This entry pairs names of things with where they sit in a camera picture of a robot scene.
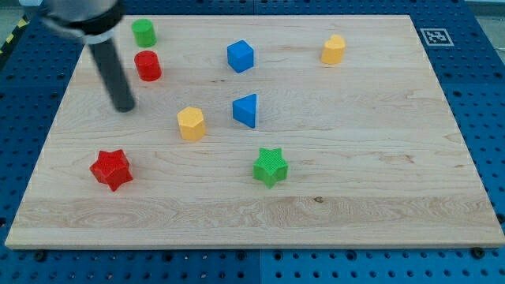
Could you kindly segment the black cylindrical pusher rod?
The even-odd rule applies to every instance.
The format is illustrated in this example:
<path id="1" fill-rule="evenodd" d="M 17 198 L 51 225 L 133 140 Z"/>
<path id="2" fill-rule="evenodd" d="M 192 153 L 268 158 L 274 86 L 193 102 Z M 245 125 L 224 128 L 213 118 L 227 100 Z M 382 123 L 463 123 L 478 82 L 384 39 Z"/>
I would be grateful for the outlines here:
<path id="1" fill-rule="evenodd" d="M 131 111 L 136 102 L 112 39 L 89 46 L 99 75 L 117 112 Z"/>

